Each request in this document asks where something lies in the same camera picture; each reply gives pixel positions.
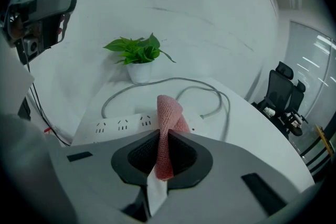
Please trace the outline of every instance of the white power strip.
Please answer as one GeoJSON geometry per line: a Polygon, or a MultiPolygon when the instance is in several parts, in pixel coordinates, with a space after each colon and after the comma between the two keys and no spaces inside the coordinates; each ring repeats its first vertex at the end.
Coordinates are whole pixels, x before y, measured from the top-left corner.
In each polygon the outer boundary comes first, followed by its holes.
{"type": "MultiPolygon", "coordinates": [[[[208,127],[197,113],[188,107],[183,108],[183,116],[190,132],[207,136],[208,127]]],[[[133,134],[159,128],[157,111],[150,111],[111,119],[101,119],[86,125],[85,132],[78,133],[71,145],[83,145],[114,140],[133,134]]]]}

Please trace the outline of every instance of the white desk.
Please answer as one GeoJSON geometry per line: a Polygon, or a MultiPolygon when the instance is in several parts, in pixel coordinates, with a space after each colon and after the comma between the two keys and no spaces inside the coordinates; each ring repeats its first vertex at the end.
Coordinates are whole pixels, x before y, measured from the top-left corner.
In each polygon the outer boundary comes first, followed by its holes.
{"type": "MultiPolygon", "coordinates": [[[[302,192],[312,186],[314,181],[289,141],[252,105],[212,78],[198,79],[217,90],[226,93],[231,102],[230,124],[225,142],[240,146],[251,152],[265,163],[285,175],[302,192]]],[[[101,107],[108,97],[132,85],[129,81],[106,83],[92,99],[79,126],[76,135],[83,131],[85,123],[101,119],[101,107]]],[[[156,110],[156,97],[160,94],[176,98],[181,90],[197,85],[189,81],[173,80],[151,86],[131,89],[113,99],[106,107],[108,118],[156,110]]],[[[193,107],[198,114],[206,114],[218,106],[218,97],[213,92],[190,89],[180,98],[179,103],[193,107]]],[[[205,118],[209,126],[208,137],[219,140],[225,126],[226,109],[205,118]]]]}

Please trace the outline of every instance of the chair headrest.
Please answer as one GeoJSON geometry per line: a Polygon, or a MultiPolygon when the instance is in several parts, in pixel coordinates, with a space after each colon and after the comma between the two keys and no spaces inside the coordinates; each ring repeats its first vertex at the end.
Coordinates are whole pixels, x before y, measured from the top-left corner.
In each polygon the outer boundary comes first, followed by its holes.
{"type": "Polygon", "coordinates": [[[278,67],[275,69],[275,71],[277,71],[289,80],[293,79],[294,77],[293,70],[283,62],[279,62],[278,67]]]}
{"type": "Polygon", "coordinates": [[[296,85],[296,88],[300,92],[305,92],[306,91],[306,86],[300,80],[298,80],[298,84],[296,85]]]}

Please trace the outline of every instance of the potted plant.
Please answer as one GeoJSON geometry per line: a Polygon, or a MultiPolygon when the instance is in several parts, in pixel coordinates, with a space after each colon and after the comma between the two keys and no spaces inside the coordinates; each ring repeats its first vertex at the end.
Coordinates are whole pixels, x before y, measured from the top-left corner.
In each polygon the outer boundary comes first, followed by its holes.
{"type": "Polygon", "coordinates": [[[160,42],[152,33],[148,39],[139,38],[132,40],[120,37],[120,39],[112,41],[104,48],[112,51],[123,51],[123,53],[119,55],[119,57],[123,57],[123,59],[117,63],[122,62],[127,66],[132,82],[137,84],[148,82],[151,79],[152,62],[161,52],[172,62],[175,62],[159,47],[160,42]]]}

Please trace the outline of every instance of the pink cloth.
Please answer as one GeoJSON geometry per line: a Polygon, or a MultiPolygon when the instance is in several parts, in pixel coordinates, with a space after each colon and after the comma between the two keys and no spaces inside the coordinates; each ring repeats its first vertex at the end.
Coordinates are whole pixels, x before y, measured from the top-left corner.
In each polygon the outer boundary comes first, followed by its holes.
{"type": "Polygon", "coordinates": [[[181,105],[172,97],[159,95],[157,97],[158,121],[160,127],[159,148],[155,175],[158,179],[168,180],[174,176],[172,163],[169,158],[168,130],[190,132],[185,121],[181,105]]]}

